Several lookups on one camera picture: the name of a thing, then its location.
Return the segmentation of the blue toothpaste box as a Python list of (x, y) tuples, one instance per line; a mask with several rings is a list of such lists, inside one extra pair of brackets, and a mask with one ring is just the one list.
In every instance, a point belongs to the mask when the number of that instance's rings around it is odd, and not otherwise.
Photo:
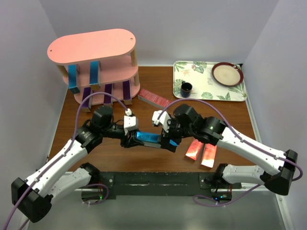
[(73, 94), (80, 93), (78, 65), (68, 65), (68, 88)]
[(90, 63), (90, 79), (89, 85), (93, 91), (100, 89), (100, 62), (93, 61)]
[(137, 140), (142, 141), (145, 146), (153, 148), (161, 148), (161, 142), (174, 143), (174, 141), (171, 140), (169, 137), (163, 137), (162, 135), (142, 131), (138, 131)]

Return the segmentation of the blue toothpaste box front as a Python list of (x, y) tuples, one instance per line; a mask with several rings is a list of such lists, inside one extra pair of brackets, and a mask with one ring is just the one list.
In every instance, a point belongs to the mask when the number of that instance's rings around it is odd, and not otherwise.
[(68, 65), (68, 88), (73, 94), (80, 93), (78, 65)]

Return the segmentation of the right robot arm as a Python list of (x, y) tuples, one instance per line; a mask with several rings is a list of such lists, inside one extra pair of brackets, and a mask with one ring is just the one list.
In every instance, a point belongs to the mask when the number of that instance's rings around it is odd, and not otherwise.
[(217, 187), (249, 183), (263, 185), (282, 196), (289, 194), (298, 158), (295, 151), (268, 147), (239, 133), (224, 118), (203, 118), (187, 104), (178, 106), (173, 115), (166, 110), (155, 112), (152, 122), (163, 127), (161, 143), (165, 139), (180, 143), (182, 138), (194, 137), (201, 143), (230, 150), (254, 163), (253, 166), (220, 164), (213, 177)]

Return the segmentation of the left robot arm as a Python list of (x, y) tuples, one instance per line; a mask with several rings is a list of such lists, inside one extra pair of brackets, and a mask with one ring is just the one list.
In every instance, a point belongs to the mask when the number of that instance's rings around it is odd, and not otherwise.
[(119, 139), (122, 147), (132, 147), (138, 131), (136, 116), (127, 109), (122, 125), (113, 119), (112, 108), (99, 107), (91, 119), (75, 129), (72, 138), (42, 168), (24, 180), (16, 178), (11, 184), (13, 209), (21, 211), (29, 221), (36, 223), (47, 215), (57, 198), (79, 187), (96, 187), (99, 184), (99, 170), (91, 164), (83, 164), (71, 178), (64, 178), (63, 175), (99, 146), (103, 138)]

